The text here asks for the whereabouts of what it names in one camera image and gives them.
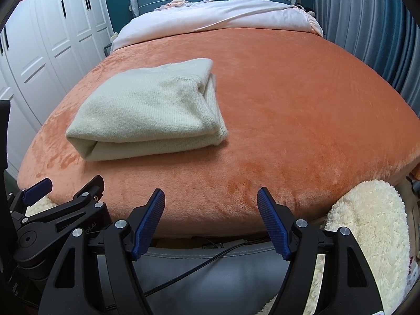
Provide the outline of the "cream knit cardigan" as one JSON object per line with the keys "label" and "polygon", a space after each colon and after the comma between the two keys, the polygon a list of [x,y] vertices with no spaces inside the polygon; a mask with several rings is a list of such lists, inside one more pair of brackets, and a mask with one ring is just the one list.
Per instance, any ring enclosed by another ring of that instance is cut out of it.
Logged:
{"label": "cream knit cardigan", "polygon": [[86,161],[218,146],[228,136],[209,58],[118,73],[81,104],[66,130]]}

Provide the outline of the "white fluffy rug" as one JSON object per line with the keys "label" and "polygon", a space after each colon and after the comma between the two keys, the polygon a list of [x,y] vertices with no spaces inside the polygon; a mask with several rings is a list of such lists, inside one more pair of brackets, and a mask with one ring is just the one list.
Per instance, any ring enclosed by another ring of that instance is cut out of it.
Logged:
{"label": "white fluffy rug", "polygon": [[292,253],[271,314],[391,314],[409,276],[409,225],[402,197],[365,181],[330,209],[323,228],[293,215]]}

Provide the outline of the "orange plush bed blanket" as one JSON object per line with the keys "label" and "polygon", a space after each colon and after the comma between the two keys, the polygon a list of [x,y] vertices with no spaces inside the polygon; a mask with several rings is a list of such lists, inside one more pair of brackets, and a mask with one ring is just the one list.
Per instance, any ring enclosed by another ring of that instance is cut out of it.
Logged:
{"label": "orange plush bed blanket", "polygon": [[[229,135],[219,146],[88,162],[65,130],[88,95],[112,75],[210,58]],[[231,236],[264,229],[256,194],[265,186],[295,216],[316,220],[363,181],[419,175],[419,118],[386,80],[312,33],[219,29],[120,48],[63,99],[32,141],[17,178],[49,178],[65,203],[100,175],[103,201],[126,218],[156,188],[166,206],[161,238]]]}

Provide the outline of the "white wardrobe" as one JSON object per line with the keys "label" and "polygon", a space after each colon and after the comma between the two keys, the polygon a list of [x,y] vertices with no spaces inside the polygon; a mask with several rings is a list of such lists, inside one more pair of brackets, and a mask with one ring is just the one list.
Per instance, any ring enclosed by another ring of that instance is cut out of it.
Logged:
{"label": "white wardrobe", "polygon": [[113,34],[105,0],[21,0],[1,29],[1,99],[11,103],[8,173],[65,95],[101,60]]}

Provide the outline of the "pink white duvet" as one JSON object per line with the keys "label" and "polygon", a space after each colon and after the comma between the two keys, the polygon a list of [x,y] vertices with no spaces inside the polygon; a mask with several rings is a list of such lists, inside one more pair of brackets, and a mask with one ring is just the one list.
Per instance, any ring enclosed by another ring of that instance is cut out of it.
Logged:
{"label": "pink white duvet", "polygon": [[323,36],[318,21],[293,5],[269,0],[194,2],[132,19],[112,42],[111,51],[169,36],[238,28],[301,31]]}

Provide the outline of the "grey blue curtain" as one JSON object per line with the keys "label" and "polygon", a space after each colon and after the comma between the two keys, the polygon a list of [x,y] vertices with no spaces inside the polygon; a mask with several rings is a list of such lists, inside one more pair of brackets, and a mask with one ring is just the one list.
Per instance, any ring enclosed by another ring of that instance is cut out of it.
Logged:
{"label": "grey blue curtain", "polygon": [[402,0],[314,0],[328,41],[369,65],[419,112],[419,26]]}

